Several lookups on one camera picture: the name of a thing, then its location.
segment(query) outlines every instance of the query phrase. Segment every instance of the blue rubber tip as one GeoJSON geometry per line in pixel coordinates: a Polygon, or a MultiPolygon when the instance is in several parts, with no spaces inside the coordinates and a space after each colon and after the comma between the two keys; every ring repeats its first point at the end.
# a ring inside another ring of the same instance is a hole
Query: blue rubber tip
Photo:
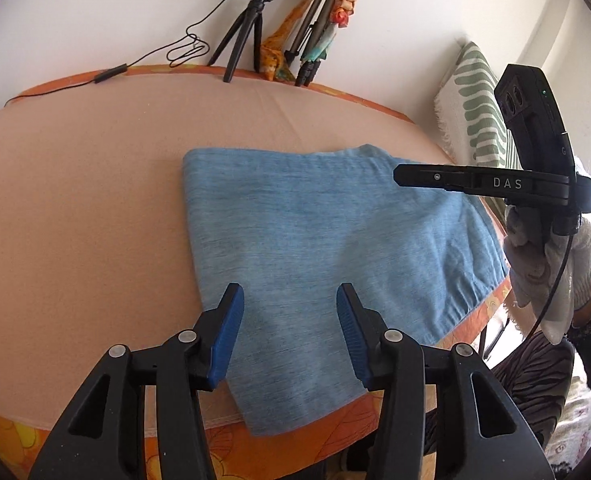
{"type": "Polygon", "coordinates": [[[371,381],[373,381],[373,374],[369,368],[367,342],[357,323],[357,319],[355,319],[349,298],[347,298],[341,286],[338,287],[338,293],[336,295],[336,308],[338,309],[338,319],[342,327],[342,333],[344,334],[344,341],[349,350],[355,377],[368,390],[371,386],[371,381]]]}
{"type": "Polygon", "coordinates": [[[211,348],[211,368],[206,380],[213,389],[226,376],[243,314],[244,290],[240,285],[237,285],[237,290],[230,300],[229,310],[224,317],[220,332],[211,348]]]}

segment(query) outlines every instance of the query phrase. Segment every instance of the gloved hand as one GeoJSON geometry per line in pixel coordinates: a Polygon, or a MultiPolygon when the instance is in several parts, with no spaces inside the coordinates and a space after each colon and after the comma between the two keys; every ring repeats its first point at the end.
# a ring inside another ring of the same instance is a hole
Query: gloved hand
{"type": "MultiPolygon", "coordinates": [[[[568,237],[551,233],[542,252],[542,227],[536,210],[507,207],[504,252],[511,264],[511,285],[520,307],[542,313],[560,270],[568,237]]],[[[585,218],[573,238],[571,253],[553,301],[541,323],[546,338],[557,344],[571,325],[573,312],[591,298],[591,223],[585,218]]]]}

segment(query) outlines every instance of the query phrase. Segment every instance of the black tripod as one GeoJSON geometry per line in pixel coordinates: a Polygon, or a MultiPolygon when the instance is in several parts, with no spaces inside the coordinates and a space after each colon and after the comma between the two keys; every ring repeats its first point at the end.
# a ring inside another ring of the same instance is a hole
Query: black tripod
{"type": "Polygon", "coordinates": [[[242,49],[244,49],[246,40],[248,40],[248,35],[251,33],[251,28],[254,29],[253,69],[259,73],[259,47],[262,43],[262,11],[264,10],[264,4],[272,1],[273,0],[251,0],[248,3],[248,6],[246,6],[246,9],[244,9],[237,17],[235,22],[233,22],[229,32],[226,33],[224,39],[222,39],[220,44],[215,49],[213,56],[211,56],[211,59],[208,62],[208,66],[211,66],[217,61],[222,51],[224,51],[226,46],[229,44],[229,41],[232,40],[233,36],[235,36],[235,33],[240,31],[238,34],[238,39],[235,40],[233,51],[230,53],[229,64],[226,66],[226,72],[224,72],[225,83],[230,83],[230,80],[233,79],[233,72],[240,61],[242,49]]]}

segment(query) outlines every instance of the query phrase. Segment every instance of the folded blue fabric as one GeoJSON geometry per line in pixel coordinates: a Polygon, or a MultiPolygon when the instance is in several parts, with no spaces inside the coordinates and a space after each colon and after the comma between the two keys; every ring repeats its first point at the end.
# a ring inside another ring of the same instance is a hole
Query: folded blue fabric
{"type": "Polygon", "coordinates": [[[387,325],[435,344],[507,273],[474,196],[401,188],[373,146],[295,155],[207,148],[184,157],[198,286],[229,282],[245,310],[227,373],[249,430],[294,430],[365,393],[336,313],[351,282],[387,325]]]}

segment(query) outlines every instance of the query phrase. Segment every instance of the green and white pillow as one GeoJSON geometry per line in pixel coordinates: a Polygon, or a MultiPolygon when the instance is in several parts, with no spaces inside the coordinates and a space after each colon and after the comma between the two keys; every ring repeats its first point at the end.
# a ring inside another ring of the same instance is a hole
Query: green and white pillow
{"type": "Polygon", "coordinates": [[[442,145],[457,164],[520,168],[493,95],[497,83],[479,47],[473,42],[464,46],[453,74],[435,97],[442,145]]]}

